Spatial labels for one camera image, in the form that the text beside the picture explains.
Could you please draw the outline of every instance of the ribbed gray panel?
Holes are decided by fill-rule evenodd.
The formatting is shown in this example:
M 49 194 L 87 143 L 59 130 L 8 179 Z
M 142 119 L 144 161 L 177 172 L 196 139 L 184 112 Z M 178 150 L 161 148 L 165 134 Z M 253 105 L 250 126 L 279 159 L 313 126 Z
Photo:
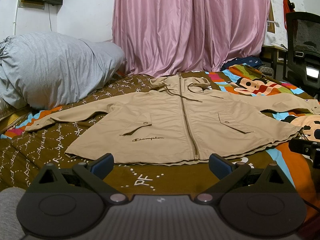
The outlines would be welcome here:
M 143 196 L 113 206 L 101 223 L 72 240 L 257 240 L 234 231 L 214 208 L 193 203 L 188 196 Z M 301 240 L 297 236 L 279 238 Z

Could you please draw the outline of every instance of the pocket flap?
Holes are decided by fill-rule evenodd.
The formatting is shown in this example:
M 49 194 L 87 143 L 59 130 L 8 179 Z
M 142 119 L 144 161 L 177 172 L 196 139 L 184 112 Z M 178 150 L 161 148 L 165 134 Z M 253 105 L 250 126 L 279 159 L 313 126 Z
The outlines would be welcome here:
M 151 118 L 150 118 L 150 113 L 142 113 L 141 115 L 138 116 L 138 118 L 133 121 L 132 123 L 129 124 L 128 127 L 126 127 L 120 135 L 126 135 L 129 133 L 132 133 L 133 131 L 139 129 L 140 127 L 143 126 L 148 126 L 152 125 L 151 123 Z
M 242 133 L 249 133 L 252 132 L 253 130 L 249 129 L 248 127 L 245 126 L 245 124 L 242 124 L 235 120 L 230 114 L 227 112 L 218 112 L 219 115 L 219 120 L 220 123 L 233 128 L 237 131 L 240 131 Z

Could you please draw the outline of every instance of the black mesh chair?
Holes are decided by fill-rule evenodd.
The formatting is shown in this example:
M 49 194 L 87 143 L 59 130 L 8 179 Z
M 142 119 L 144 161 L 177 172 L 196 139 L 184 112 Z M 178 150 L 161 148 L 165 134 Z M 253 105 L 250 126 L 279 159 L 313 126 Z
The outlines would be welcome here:
M 320 16 L 308 12 L 286 14 L 289 71 L 284 79 L 311 96 L 320 89 Z

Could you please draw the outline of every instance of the jacket sleeve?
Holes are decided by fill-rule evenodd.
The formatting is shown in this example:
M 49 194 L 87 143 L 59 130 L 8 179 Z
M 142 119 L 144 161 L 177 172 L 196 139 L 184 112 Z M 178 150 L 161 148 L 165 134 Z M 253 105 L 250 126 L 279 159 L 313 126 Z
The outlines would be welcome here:
M 31 126 L 27 126 L 25 131 L 39 130 L 47 125 L 56 122 L 78 122 L 88 119 L 97 112 L 110 113 L 130 102 L 132 93 L 115 97 L 97 100 L 82 106 L 69 108 L 61 112 L 49 114 L 44 118 L 36 120 Z
M 242 101 L 254 106 L 259 111 L 271 110 L 282 113 L 296 109 L 302 112 L 320 114 L 320 104 L 318 100 L 303 99 L 289 93 L 251 97 L 218 90 L 211 90 L 210 92 L 212 93 L 212 96 L 228 97 L 232 101 Z

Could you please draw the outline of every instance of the gray bedding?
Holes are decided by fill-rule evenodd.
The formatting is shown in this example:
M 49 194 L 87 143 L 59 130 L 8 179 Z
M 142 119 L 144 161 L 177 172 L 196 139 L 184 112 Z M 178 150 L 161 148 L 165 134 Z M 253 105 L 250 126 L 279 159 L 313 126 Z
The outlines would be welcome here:
M 55 32 L 9 36 L 0 42 L 0 94 L 15 108 L 68 105 L 102 88 L 124 60 L 112 42 Z

